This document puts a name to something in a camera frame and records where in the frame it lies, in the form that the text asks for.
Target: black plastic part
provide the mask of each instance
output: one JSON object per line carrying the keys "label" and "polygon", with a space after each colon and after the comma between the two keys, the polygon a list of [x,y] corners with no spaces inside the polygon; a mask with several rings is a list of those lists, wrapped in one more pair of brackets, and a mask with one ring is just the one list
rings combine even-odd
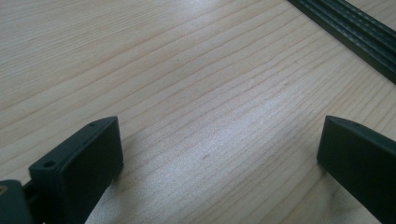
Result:
{"label": "black plastic part", "polygon": [[44,211],[35,218],[46,223],[84,223],[122,166],[117,117],[86,125],[30,166]]}
{"label": "black plastic part", "polygon": [[396,32],[344,0],[289,0],[396,84]]}
{"label": "black plastic part", "polygon": [[0,181],[0,223],[34,224],[22,185],[17,180]]}
{"label": "black plastic part", "polygon": [[396,142],[359,123],[328,116],[318,163],[380,222],[396,223]]}

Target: light wood surface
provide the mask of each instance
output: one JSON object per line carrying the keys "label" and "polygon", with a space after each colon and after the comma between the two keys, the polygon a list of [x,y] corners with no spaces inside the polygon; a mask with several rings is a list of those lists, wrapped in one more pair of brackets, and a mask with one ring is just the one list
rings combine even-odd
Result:
{"label": "light wood surface", "polygon": [[119,116],[88,223],[377,223],[316,154],[325,115],[396,139],[395,85],[287,1],[3,0],[0,92],[1,179]]}

